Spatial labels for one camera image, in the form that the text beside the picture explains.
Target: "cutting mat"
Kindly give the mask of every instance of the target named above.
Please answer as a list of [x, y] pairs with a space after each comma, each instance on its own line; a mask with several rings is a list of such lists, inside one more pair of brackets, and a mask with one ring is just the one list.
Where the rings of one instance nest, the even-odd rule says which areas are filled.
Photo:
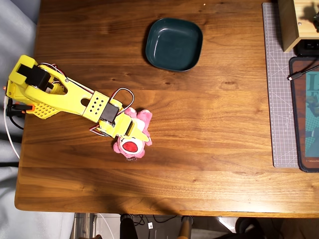
[[271, 138], [275, 167], [297, 168], [297, 146], [293, 113], [289, 59], [292, 51], [282, 50], [278, 5], [263, 3], [268, 97], [270, 109]]

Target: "red circle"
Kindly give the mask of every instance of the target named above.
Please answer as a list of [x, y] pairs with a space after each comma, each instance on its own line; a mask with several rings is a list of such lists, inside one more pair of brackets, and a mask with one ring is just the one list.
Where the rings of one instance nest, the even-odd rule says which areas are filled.
[[134, 143], [134, 142], [126, 142], [122, 145], [123, 149], [125, 149], [126, 151], [128, 152], [131, 152], [131, 153], [135, 153], [138, 151], [138, 146]]

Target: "stuffed toy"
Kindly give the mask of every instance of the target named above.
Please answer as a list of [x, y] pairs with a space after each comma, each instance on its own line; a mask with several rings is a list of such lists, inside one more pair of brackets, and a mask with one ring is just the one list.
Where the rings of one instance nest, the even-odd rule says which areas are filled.
[[127, 160], [136, 160], [137, 158], [142, 158], [145, 154], [145, 144], [147, 146], [152, 145], [152, 140], [150, 138], [150, 133], [148, 132], [148, 127], [152, 118], [152, 113], [148, 110], [142, 110], [137, 114], [136, 110], [129, 107], [124, 113], [130, 116], [134, 123], [138, 124], [138, 129], [141, 130], [148, 138], [148, 142], [141, 141], [136, 138], [125, 139], [118, 137], [118, 140], [113, 145], [113, 149], [116, 153], [121, 153], [125, 156]]

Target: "square bowl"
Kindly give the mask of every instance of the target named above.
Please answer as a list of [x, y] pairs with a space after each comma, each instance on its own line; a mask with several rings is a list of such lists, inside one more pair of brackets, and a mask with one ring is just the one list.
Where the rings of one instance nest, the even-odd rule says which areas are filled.
[[200, 56], [203, 33], [193, 22], [175, 18], [156, 21], [146, 44], [148, 61], [171, 71], [188, 71]]

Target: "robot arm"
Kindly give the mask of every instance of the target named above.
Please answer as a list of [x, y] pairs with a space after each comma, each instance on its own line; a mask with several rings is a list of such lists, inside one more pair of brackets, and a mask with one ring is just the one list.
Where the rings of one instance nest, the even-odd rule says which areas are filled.
[[149, 138], [138, 130], [132, 118], [123, 113], [122, 103], [113, 99], [114, 95], [109, 98], [92, 91], [47, 65], [38, 65], [31, 57], [22, 55], [9, 76], [6, 95], [34, 106], [27, 114], [41, 119], [60, 111], [81, 115], [98, 123], [91, 131], [99, 135], [148, 142]]

